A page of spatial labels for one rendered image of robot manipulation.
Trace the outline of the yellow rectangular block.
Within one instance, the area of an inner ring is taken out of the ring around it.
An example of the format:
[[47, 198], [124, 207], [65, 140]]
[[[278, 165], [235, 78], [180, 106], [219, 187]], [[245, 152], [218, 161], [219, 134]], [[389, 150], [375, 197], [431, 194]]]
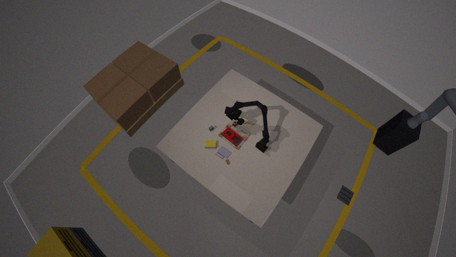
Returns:
[[205, 140], [205, 148], [216, 148], [216, 140]]

